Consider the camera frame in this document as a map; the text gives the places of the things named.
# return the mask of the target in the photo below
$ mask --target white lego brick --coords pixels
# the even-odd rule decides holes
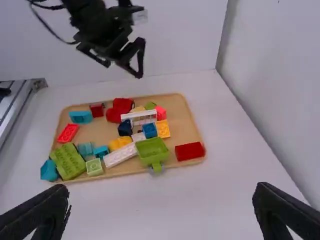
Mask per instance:
[[[143,132],[139,132],[139,133],[133,134],[133,135],[131,135],[131,138],[132,138],[134,143],[146,140],[146,136],[145,136],[145,134]]]
[[[146,110],[121,114],[121,121],[130,119],[133,126],[155,123],[157,121],[157,110]]]
[[[103,161],[105,163],[106,168],[111,168],[115,165],[118,165],[125,160],[128,160],[134,156],[136,156],[137,149],[135,143],[129,143],[103,157]]]

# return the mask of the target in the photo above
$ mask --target black cable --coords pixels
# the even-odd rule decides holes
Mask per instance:
[[[65,7],[63,5],[56,5],[56,6],[43,6],[41,4],[38,4],[36,2],[45,2],[46,0],[27,0],[29,2],[29,7],[31,8],[32,13],[36,16],[36,18],[42,23],[42,25],[53,35],[55,36],[56,39],[58,39],[59,41],[68,44],[68,45],[75,45],[78,44],[79,41],[65,41],[64,39],[62,39],[59,35],[57,35],[52,28],[49,26],[49,24],[42,19],[42,17],[38,14],[38,12],[33,8],[34,6],[37,6],[39,8],[42,9],[47,9],[47,10],[61,10],[64,9]]]

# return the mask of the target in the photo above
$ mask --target red lego brick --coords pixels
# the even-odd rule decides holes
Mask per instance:
[[[112,101],[112,107],[114,109],[122,109],[124,111],[122,114],[127,114],[135,107],[135,103],[129,98],[115,98]]]
[[[154,109],[156,110],[156,120],[157,121],[167,119],[167,112],[163,107],[156,106]]]
[[[71,142],[79,129],[78,124],[68,123],[60,136],[56,139],[58,143],[65,144]]]
[[[94,118],[99,118],[104,116],[104,108],[105,105],[103,103],[97,103],[90,105],[90,110],[92,113],[92,116]]]
[[[175,146],[174,152],[179,162],[205,156],[205,149],[199,141]]]
[[[108,122],[120,124],[121,123],[121,114],[126,114],[126,109],[121,108],[109,108],[106,113],[105,117]]]

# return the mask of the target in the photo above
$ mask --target blue lego brick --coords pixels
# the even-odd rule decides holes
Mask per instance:
[[[94,144],[92,142],[79,143],[77,146],[78,152],[85,159],[86,156],[94,154]]]
[[[146,139],[154,138],[158,135],[157,128],[153,122],[142,125],[142,131]]]
[[[42,180],[47,180],[50,182],[54,182],[58,179],[58,173],[56,169],[56,164],[51,159],[48,159],[44,162],[40,169],[40,178]]]
[[[131,126],[131,121],[129,119],[123,121],[120,123],[118,126],[118,133],[119,136],[131,136],[132,135],[132,126]]]
[[[93,155],[95,155],[96,158],[100,158],[101,160],[104,158],[105,155],[109,153],[109,149],[106,145],[96,147],[93,150]]]
[[[69,117],[74,124],[89,124],[94,119],[91,111],[70,111]]]

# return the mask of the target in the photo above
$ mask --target green lego brick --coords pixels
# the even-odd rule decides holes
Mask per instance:
[[[159,164],[169,157],[169,150],[160,137],[153,137],[135,143],[141,163],[144,167]]]
[[[148,101],[148,102],[144,105],[144,108],[145,108],[145,110],[152,110],[152,109],[155,109],[156,106],[157,106],[157,104],[155,104],[154,102]]]
[[[104,174],[104,169],[102,168],[100,158],[95,158],[86,163],[86,173],[89,177],[94,177]]]
[[[155,174],[159,174],[159,173],[162,172],[162,166],[161,166],[161,164],[159,162],[153,163],[152,164],[152,168],[153,168],[153,171],[154,171]]]
[[[72,142],[53,150],[49,156],[64,181],[74,179],[86,171],[86,163]]]

